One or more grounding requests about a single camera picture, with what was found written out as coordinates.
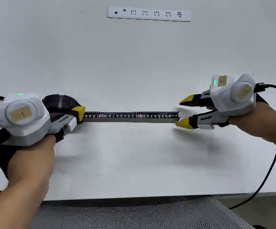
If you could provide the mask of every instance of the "hand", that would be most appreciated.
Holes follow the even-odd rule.
[[[276,143],[276,111],[265,103],[258,102],[252,112],[229,117],[228,121],[252,136]]]
[[[48,183],[54,167],[55,142],[56,138],[49,135],[32,146],[19,149],[7,168],[10,184],[20,180]]]

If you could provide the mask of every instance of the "label sticker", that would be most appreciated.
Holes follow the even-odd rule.
[[[237,98],[243,99],[252,92],[252,88],[249,85],[245,85],[237,94]]]
[[[222,75],[218,78],[218,84],[217,87],[222,87],[222,86],[226,86],[227,85],[227,76],[226,75]]]
[[[18,122],[25,118],[31,117],[32,112],[28,106],[18,108],[12,112],[9,112],[10,118],[13,122]]]

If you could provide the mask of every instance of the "electrical outlet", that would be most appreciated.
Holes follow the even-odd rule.
[[[110,6],[107,10],[107,17],[156,21],[191,21],[190,12],[187,10],[159,10],[118,6]]]

